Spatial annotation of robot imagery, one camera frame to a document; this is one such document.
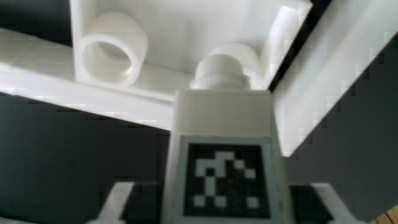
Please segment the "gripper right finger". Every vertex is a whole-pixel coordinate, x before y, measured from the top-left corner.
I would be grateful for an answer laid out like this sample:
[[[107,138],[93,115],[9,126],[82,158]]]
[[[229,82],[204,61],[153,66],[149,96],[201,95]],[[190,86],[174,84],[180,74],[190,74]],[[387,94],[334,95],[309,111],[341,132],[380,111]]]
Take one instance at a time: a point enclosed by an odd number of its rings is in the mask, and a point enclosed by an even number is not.
[[[332,216],[327,224],[366,224],[352,215],[332,185],[327,183],[313,183],[311,187]]]

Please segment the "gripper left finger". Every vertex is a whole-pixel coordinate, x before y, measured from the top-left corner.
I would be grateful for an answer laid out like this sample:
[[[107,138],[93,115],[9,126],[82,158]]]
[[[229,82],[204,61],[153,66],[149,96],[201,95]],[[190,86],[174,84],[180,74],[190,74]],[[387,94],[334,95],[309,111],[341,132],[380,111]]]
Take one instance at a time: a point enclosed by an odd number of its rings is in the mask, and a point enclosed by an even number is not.
[[[126,221],[121,219],[121,216],[133,187],[133,182],[117,182],[114,184],[100,210],[98,218],[89,221],[87,224],[126,224]]]

